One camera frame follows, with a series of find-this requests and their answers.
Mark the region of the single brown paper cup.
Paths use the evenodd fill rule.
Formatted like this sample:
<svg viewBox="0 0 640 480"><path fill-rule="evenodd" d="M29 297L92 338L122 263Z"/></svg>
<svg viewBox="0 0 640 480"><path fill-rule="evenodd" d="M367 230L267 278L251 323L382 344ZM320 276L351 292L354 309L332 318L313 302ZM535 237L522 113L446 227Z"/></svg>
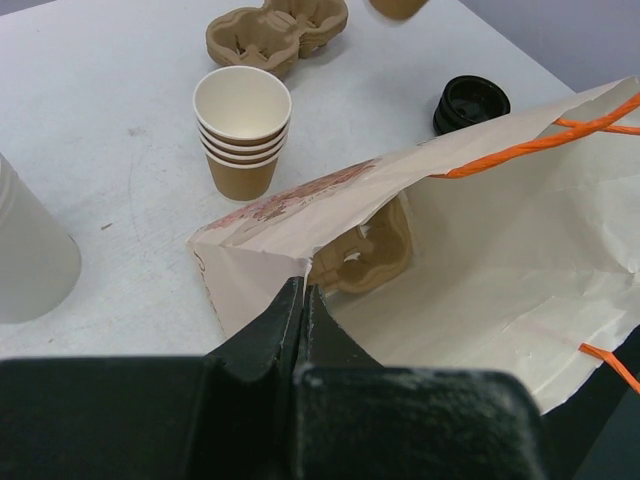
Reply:
<svg viewBox="0 0 640 480"><path fill-rule="evenodd" d="M404 22L414 17L428 0L370 0L371 7L384 18Z"/></svg>

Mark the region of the printed paper takeout bag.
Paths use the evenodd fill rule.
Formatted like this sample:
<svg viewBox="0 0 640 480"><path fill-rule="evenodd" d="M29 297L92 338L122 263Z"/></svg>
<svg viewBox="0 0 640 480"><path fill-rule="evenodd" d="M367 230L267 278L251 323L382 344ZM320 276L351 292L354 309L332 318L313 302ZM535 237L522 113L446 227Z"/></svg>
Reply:
<svg viewBox="0 0 640 480"><path fill-rule="evenodd" d="M639 328L639 81L449 133L249 204L189 249L227 336L397 197L413 255L334 319L385 365L506 371L549 411Z"/></svg>

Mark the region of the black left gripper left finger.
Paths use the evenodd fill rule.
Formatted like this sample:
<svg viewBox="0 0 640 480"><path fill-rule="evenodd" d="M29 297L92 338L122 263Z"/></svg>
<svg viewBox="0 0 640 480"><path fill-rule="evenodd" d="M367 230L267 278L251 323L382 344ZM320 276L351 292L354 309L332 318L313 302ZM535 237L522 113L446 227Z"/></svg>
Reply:
<svg viewBox="0 0 640 480"><path fill-rule="evenodd" d="M304 283L203 356L1 364L5 479L285 479Z"/></svg>

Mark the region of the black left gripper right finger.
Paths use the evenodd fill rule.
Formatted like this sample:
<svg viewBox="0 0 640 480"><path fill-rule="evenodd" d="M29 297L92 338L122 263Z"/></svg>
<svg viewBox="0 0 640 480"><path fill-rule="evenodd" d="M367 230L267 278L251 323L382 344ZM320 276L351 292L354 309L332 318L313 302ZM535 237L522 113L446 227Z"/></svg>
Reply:
<svg viewBox="0 0 640 480"><path fill-rule="evenodd" d="M545 479L538 408L504 372L384 367L307 291L294 371L297 479Z"/></svg>

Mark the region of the stack of black lids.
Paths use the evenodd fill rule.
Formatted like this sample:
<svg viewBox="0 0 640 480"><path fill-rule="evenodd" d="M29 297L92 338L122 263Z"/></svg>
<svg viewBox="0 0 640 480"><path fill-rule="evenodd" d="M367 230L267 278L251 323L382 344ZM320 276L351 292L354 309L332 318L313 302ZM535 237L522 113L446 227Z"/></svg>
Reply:
<svg viewBox="0 0 640 480"><path fill-rule="evenodd" d="M433 114L437 135L451 133L511 112L505 92L495 83L474 75L451 79Z"/></svg>

